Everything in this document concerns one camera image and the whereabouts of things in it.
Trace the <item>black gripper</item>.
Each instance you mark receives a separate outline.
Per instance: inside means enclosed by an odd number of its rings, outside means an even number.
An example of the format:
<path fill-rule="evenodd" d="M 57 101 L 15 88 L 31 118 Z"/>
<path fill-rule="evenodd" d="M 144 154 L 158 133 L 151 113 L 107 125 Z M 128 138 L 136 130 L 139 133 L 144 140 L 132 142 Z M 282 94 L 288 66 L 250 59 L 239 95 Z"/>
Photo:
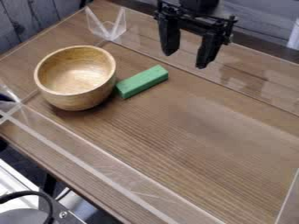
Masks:
<path fill-rule="evenodd" d="M 158 0 L 154 18 L 159 24 L 162 49 L 171 56 L 180 47 L 180 29 L 203 36 L 196 67 L 203 69 L 215 60 L 222 44 L 232 39 L 236 16 L 220 8 L 220 0 Z"/>

